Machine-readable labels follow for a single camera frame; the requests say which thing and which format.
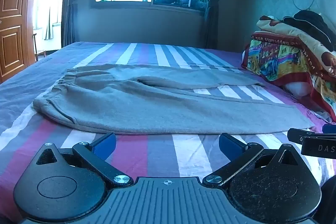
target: colorful blanket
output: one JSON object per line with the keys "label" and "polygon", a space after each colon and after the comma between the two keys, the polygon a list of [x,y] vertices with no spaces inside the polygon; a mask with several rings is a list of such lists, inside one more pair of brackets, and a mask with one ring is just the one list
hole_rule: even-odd
{"label": "colorful blanket", "polygon": [[[312,86],[310,97],[336,122],[336,78],[333,65],[335,57],[323,45],[325,51],[318,55],[318,52],[324,50],[320,47],[321,44],[317,41],[318,45],[312,47],[306,41],[312,42],[313,38],[306,39],[308,35],[301,34],[302,31],[284,23],[277,23],[278,21],[262,18],[257,25],[268,31],[257,31],[252,34],[253,39],[246,48],[242,67],[277,86],[291,82],[310,83]],[[304,42],[295,36],[299,34],[305,39]]]}

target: window sill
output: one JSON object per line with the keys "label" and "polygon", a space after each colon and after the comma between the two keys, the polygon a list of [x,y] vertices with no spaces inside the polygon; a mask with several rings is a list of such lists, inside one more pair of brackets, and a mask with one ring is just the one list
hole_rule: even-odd
{"label": "window sill", "polygon": [[91,9],[150,9],[150,10],[166,10],[173,12],[181,12],[187,14],[204,15],[204,11],[178,7],[173,5],[153,4],[145,1],[102,1],[91,4]]}
{"label": "window sill", "polygon": [[[53,24],[52,24],[53,27],[55,27],[55,26],[60,26],[60,25],[61,25],[61,23],[53,23]],[[41,30],[41,29],[42,29],[42,27],[39,27],[39,28],[33,28],[34,31],[36,31],[36,30]]]}

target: doorway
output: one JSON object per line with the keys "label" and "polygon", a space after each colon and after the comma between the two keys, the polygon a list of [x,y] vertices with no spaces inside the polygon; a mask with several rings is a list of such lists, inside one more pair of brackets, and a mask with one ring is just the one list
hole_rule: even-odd
{"label": "doorway", "polygon": [[37,52],[61,48],[61,20],[63,0],[34,0],[33,29]]}

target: wooden door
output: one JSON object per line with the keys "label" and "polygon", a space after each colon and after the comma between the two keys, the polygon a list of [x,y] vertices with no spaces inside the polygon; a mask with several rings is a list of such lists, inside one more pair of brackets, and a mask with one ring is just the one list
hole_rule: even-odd
{"label": "wooden door", "polygon": [[35,62],[33,0],[0,0],[0,83]]}

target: ridged plastic surface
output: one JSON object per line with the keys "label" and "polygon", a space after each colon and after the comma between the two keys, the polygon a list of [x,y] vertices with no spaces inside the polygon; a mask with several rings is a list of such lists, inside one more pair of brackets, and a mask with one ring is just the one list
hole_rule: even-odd
{"label": "ridged plastic surface", "polygon": [[[197,178],[139,178],[114,189],[107,201],[76,224],[257,224],[238,212],[219,189]],[[304,220],[302,224],[313,224]]]}

